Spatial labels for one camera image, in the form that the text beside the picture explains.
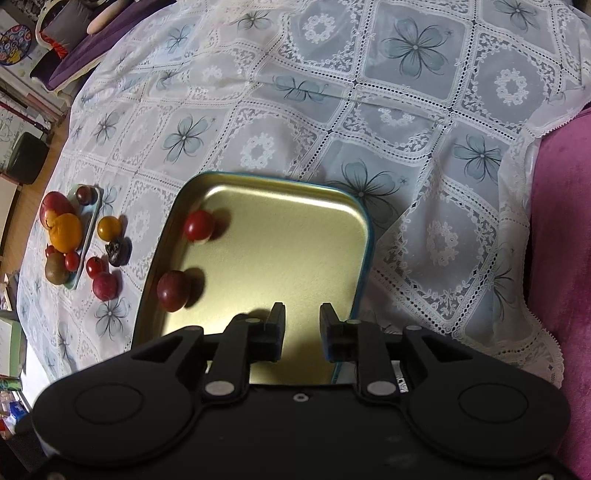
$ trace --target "fruit plate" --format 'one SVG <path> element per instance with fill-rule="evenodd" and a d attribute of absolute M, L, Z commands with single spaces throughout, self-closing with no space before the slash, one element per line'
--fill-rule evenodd
<path fill-rule="evenodd" d="M 96 218 L 99 216 L 99 210 L 103 198 L 102 191 L 99 188 L 89 185 L 89 187 L 94 190 L 95 202 L 90 205 L 80 205 L 76 199 L 76 190 L 81 186 L 81 184 L 74 185 L 67 195 L 68 200 L 70 200 L 70 203 L 76 211 L 76 215 L 80 219 L 80 223 L 82 223 L 82 243 L 76 250 L 78 255 L 80 255 L 80 265 L 78 266 L 78 270 L 72 272 L 68 281 L 64 283 L 65 288 L 68 290 L 76 289 L 78 286 L 78 280 L 80 280 L 80 276 L 84 271 L 86 252 L 88 251 L 92 235 L 95 231 Z"/>
<path fill-rule="evenodd" d="M 183 236 L 187 215 L 212 213 L 216 229 L 205 244 Z M 283 351 L 259 362 L 251 382 L 328 384 L 334 365 L 322 351 L 320 305 L 340 318 L 357 314 L 373 245 L 363 206 L 340 190 L 252 175 L 208 172 L 179 192 L 154 252 L 138 309 L 132 347 L 188 325 L 220 333 L 238 313 L 266 319 L 285 304 Z M 167 313 L 157 284 L 168 270 L 191 279 L 189 303 Z"/>

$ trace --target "white cabinet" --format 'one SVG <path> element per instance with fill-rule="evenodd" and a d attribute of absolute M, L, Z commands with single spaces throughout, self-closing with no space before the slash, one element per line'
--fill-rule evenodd
<path fill-rule="evenodd" d="M 5 233 L 4 229 L 8 229 L 8 225 L 6 225 L 8 212 L 10 211 L 12 199 L 16 191 L 16 183 L 0 176 L 0 241 Z"/>

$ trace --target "metal screw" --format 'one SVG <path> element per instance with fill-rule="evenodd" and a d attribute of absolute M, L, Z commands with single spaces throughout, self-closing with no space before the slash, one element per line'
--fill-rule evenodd
<path fill-rule="evenodd" d="M 216 380 L 205 385 L 205 391 L 215 397 L 223 397 L 234 391 L 234 385 L 225 380 Z"/>
<path fill-rule="evenodd" d="M 378 380 L 368 385 L 368 392 L 376 397 L 385 397 L 396 392 L 396 385 L 385 380 Z"/>
<path fill-rule="evenodd" d="M 310 399 L 310 397 L 308 395 L 306 395 L 305 393 L 296 393 L 294 395 L 294 400 L 296 402 L 302 403 L 302 402 L 308 401 L 309 399 Z"/>

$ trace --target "circular pad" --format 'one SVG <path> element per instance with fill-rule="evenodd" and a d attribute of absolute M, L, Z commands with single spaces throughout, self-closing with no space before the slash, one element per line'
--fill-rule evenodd
<path fill-rule="evenodd" d="M 459 402 L 466 415 L 488 423 L 509 423 L 527 410 L 527 398 L 523 393 L 506 385 L 475 385 L 460 394 Z M 490 403 L 496 408 L 486 408 Z"/>
<path fill-rule="evenodd" d="M 492 359 L 433 366 L 411 392 L 408 413 L 437 450 L 488 466 L 546 455 L 570 419 L 569 405 L 556 387 Z"/>
<path fill-rule="evenodd" d="M 174 371 L 115 358 L 63 378 L 35 403 L 35 431 L 51 450 L 84 465 L 128 465 L 153 456 L 181 438 L 193 416 L 191 396 Z"/>
<path fill-rule="evenodd" d="M 127 385 L 105 384 L 82 392 L 74 404 L 79 417 L 97 425 L 113 425 L 130 419 L 142 408 L 144 396 Z"/>

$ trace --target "chair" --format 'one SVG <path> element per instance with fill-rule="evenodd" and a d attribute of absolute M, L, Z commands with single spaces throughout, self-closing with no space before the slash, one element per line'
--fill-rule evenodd
<path fill-rule="evenodd" d="M 24 185 L 34 183 L 48 152 L 49 147 L 43 140 L 24 132 L 12 149 L 6 175 Z"/>

